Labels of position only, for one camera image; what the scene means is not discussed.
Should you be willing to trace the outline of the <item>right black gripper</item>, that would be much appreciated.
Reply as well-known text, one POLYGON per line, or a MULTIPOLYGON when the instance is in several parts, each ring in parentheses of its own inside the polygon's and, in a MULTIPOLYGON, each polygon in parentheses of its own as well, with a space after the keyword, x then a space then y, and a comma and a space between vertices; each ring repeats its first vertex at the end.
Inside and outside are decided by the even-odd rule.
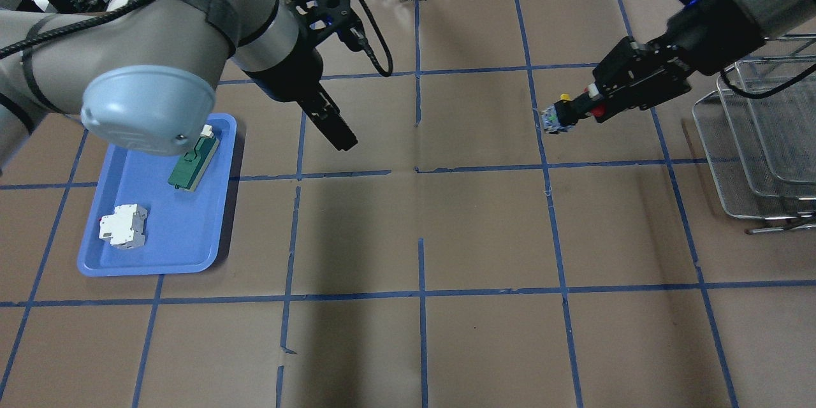
POLYGON ((569 124, 606 117, 630 109, 649 110, 691 90, 694 73, 676 45, 646 44, 623 37, 594 69, 594 85, 568 102, 569 124))

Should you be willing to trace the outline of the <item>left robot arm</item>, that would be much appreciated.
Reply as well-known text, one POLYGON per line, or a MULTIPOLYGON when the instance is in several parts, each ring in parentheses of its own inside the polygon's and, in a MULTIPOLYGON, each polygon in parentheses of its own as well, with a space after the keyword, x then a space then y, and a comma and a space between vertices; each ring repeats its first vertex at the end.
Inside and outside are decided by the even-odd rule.
POLYGON ((321 85, 317 46, 361 50, 349 0, 129 0, 104 14, 2 11, 2 167, 51 113, 108 143, 189 152, 228 61, 269 98, 297 103, 337 150, 358 139, 321 85))

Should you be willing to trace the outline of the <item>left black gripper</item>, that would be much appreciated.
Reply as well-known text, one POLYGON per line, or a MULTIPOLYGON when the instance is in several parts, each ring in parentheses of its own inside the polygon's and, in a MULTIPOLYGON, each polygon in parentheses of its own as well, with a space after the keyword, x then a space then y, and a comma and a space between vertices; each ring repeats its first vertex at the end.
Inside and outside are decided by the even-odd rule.
POLYGON ((309 120, 336 150, 351 150, 358 138, 341 116, 339 107, 321 85, 323 57, 310 46, 295 46, 281 62, 245 74, 269 98, 298 102, 309 120))

